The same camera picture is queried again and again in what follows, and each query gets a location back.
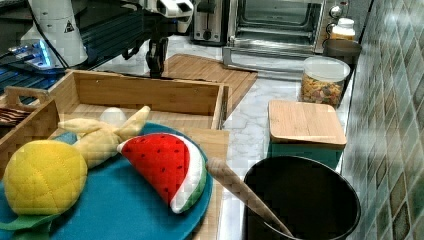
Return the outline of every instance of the wooden cutting board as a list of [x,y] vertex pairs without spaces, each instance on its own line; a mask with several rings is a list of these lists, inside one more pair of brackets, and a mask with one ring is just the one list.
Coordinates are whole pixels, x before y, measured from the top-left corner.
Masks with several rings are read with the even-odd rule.
[[165,61],[162,77],[224,83],[229,86],[229,106],[227,106],[227,116],[229,116],[255,83],[258,73],[227,69],[221,61],[215,59],[176,54]]
[[346,137],[336,110],[326,104],[271,100],[269,126],[273,143],[313,144],[344,149]]
[[[199,128],[177,128],[177,130],[199,144],[208,158],[215,157],[226,161],[229,141],[228,131]],[[221,212],[222,190],[222,185],[214,179],[208,210],[203,220],[188,237],[189,239],[216,239],[218,233],[218,220]]]

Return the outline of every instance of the glass jar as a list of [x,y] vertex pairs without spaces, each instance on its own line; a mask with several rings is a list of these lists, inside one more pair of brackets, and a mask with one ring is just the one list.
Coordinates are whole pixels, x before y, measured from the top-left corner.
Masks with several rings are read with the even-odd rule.
[[333,27],[330,39],[346,39],[353,41],[355,39],[355,22],[349,18],[340,18],[337,25]]
[[329,57],[310,57],[304,61],[299,101],[338,107],[349,66]]

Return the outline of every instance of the toy watermelon slice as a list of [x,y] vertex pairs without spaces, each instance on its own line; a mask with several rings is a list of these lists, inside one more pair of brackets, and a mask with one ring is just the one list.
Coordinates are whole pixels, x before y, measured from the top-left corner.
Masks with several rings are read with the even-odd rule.
[[205,160],[184,137],[169,133],[138,136],[118,146],[174,213],[193,206],[206,183]]

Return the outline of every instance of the bamboo lid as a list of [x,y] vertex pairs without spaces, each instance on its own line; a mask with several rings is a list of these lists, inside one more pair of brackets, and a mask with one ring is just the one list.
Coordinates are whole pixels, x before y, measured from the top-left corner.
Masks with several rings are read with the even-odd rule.
[[273,143],[311,144],[344,149],[346,137],[335,109],[326,104],[271,100],[268,106]]

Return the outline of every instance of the teal plate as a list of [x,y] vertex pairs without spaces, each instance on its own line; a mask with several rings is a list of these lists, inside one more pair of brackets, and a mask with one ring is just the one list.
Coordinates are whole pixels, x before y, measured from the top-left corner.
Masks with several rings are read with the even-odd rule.
[[[174,129],[147,123],[140,135],[149,133],[184,134]],[[72,133],[57,140],[76,141]],[[77,203],[55,219],[51,239],[185,239],[204,217],[212,194],[212,177],[198,202],[182,214],[175,214],[156,191],[121,154],[91,169]],[[16,219],[0,184],[0,222]],[[0,230],[0,239],[9,239],[11,232]]]

